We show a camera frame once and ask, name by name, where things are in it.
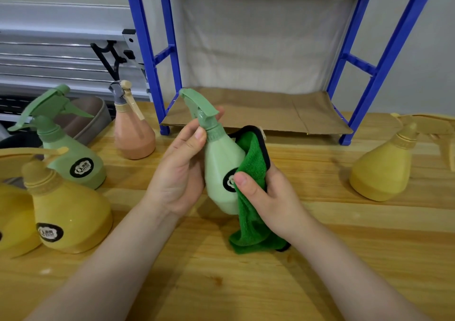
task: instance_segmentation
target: cardboard sheet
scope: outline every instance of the cardboard sheet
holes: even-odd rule
[[[227,128],[254,125],[265,130],[308,134],[350,134],[352,130],[333,108],[327,92],[290,95],[194,87],[214,106],[226,110],[222,123]],[[177,98],[162,121],[166,126],[184,126],[191,121],[185,102]]]

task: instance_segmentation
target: hand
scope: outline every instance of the hand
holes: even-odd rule
[[[267,193],[246,173],[234,175],[237,188],[247,197],[265,224],[278,236],[293,244],[296,232],[309,213],[286,176],[271,163],[265,177]]]
[[[224,114],[223,108],[217,120]],[[207,133],[197,119],[188,123],[168,147],[147,188],[144,203],[153,202],[177,216],[185,215],[205,187],[204,156]]]

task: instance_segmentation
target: metal rail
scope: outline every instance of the metal rail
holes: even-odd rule
[[[45,68],[45,69],[61,69],[66,71],[84,71],[84,72],[99,72],[107,73],[106,70],[102,69],[88,69],[88,68],[75,68],[75,67],[57,67],[51,65],[21,65],[17,63],[0,63],[0,65],[5,65],[8,67],[31,67],[31,68]]]
[[[26,43],[26,42],[0,42],[10,46],[68,46],[72,48],[90,48],[89,44],[63,44],[63,43]]]
[[[98,79],[84,79],[84,78],[70,78],[70,77],[49,77],[44,75],[28,75],[16,73],[0,73],[0,75],[7,75],[11,77],[27,77],[27,78],[45,78],[45,79],[59,79],[59,80],[75,80],[80,82],[112,82],[112,80],[98,80]]]
[[[62,56],[62,55],[36,55],[36,54],[12,54],[8,52],[0,52],[2,56],[18,56],[18,57],[39,57],[49,59],[67,59],[67,60],[86,60],[86,61],[99,61],[96,57],[78,57],[78,56]]]

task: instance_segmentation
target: green spray head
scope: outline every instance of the green spray head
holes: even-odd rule
[[[83,117],[93,117],[71,104],[71,101],[65,97],[65,94],[69,91],[70,88],[63,84],[47,90],[25,108],[17,123],[8,128],[8,130],[16,131],[21,128],[35,127],[38,129],[38,132],[48,133],[57,127],[53,119],[58,114],[75,114]],[[33,117],[33,119],[30,123],[26,123],[29,116]]]
[[[216,119],[219,111],[202,94],[191,88],[182,88],[179,95],[190,109],[191,116],[197,118],[199,125],[207,131],[207,140],[214,141],[226,134]]]

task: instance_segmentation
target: wood grain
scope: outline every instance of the wood grain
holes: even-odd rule
[[[106,165],[99,191],[111,200],[116,224],[143,196],[178,132],[160,136],[153,105],[139,106],[156,131],[151,156],[119,157],[112,126],[91,145]],[[455,320],[455,174],[438,148],[419,138],[409,186],[388,202],[361,197],[347,181],[353,162],[399,127],[388,114],[368,114],[349,147],[331,136],[267,133],[267,148],[319,220],[434,320]],[[237,229],[235,217],[204,194],[158,257],[129,320],[342,320],[299,253],[235,255],[227,238]],[[92,251],[69,255],[41,246],[1,260],[0,319],[24,318]]]

